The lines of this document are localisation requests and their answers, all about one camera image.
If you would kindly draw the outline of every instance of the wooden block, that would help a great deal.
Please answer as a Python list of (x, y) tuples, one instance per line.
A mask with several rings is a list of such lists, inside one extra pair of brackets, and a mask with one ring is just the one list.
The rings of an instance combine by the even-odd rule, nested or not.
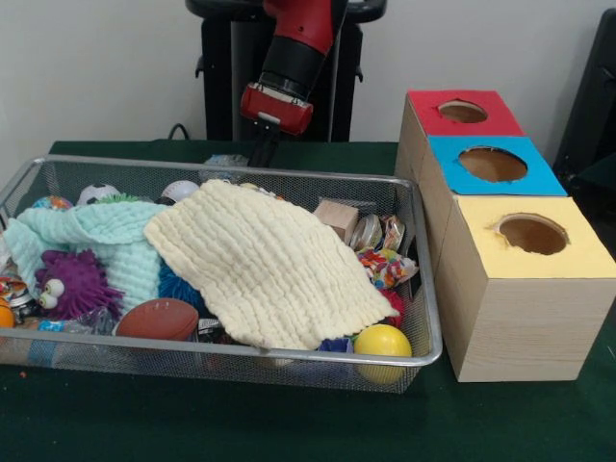
[(350, 243), (353, 230), (357, 226), (357, 219), (359, 219), (358, 209), (330, 200), (322, 200), (314, 214), (321, 220), (321, 223), (331, 226), (346, 245)]

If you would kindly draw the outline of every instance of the white ball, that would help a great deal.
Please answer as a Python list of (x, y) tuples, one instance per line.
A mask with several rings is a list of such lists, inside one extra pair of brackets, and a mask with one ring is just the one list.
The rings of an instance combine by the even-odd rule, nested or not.
[(109, 197), (110, 195), (116, 194), (119, 194), (119, 191), (113, 186), (105, 185), (103, 183), (95, 183), (85, 187), (84, 190), (81, 191), (77, 205), (93, 204), (103, 197)]
[(163, 191), (162, 196), (179, 202), (182, 199), (186, 199), (189, 195), (198, 190), (199, 187), (192, 181), (180, 180), (174, 181), (168, 185)]

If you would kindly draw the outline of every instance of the small cardboard box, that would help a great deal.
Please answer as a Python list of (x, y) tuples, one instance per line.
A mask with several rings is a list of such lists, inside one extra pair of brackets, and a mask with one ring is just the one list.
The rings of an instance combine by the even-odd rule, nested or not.
[(419, 184), (433, 267), (456, 194), (566, 196), (552, 169), (524, 137), (428, 137)]
[(396, 158), (396, 176), (419, 181), (428, 136), (522, 137), (524, 132), (495, 91), (410, 90)]
[(459, 381), (574, 380), (616, 263), (571, 198), (458, 196), (435, 284)]

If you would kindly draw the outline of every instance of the black cable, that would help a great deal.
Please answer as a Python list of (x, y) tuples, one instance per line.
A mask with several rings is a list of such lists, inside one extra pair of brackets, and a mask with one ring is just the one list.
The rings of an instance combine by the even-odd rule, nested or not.
[(190, 140), (191, 139), (191, 136), (189, 135), (189, 131), (181, 123), (176, 123), (175, 125), (173, 125), (173, 128), (171, 128), (171, 131), (169, 132), (169, 135), (167, 136), (167, 139), (168, 140), (173, 140), (173, 136), (175, 135), (175, 132), (178, 131), (178, 129), (182, 132), (182, 135), (184, 135), (184, 140)]

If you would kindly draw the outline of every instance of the ball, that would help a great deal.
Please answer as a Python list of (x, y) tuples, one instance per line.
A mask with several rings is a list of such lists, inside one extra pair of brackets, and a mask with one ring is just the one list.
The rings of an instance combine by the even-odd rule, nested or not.
[[(413, 349), (406, 336), (395, 327), (376, 324), (364, 329), (353, 346), (359, 354), (378, 354), (384, 356), (412, 356)], [(404, 369), (396, 366), (358, 365), (357, 371), (364, 378), (378, 385), (396, 383), (404, 374)]]
[(5, 329), (15, 327), (15, 316), (11, 308), (0, 307), (0, 327)]
[(156, 298), (133, 308), (117, 325), (117, 336), (188, 340), (199, 321), (197, 311), (174, 298)]
[(33, 209), (68, 210), (73, 206), (68, 200), (58, 195), (48, 195), (37, 200)]
[(95, 183), (93, 185), (85, 187), (84, 190), (81, 191), (81, 194), (79, 194), (79, 200), (77, 201), (77, 205), (94, 204), (99, 199), (117, 194), (119, 194), (119, 191), (112, 185)]
[(175, 181), (165, 188), (161, 196), (179, 202), (182, 199), (186, 199), (198, 189), (199, 187), (192, 181)]

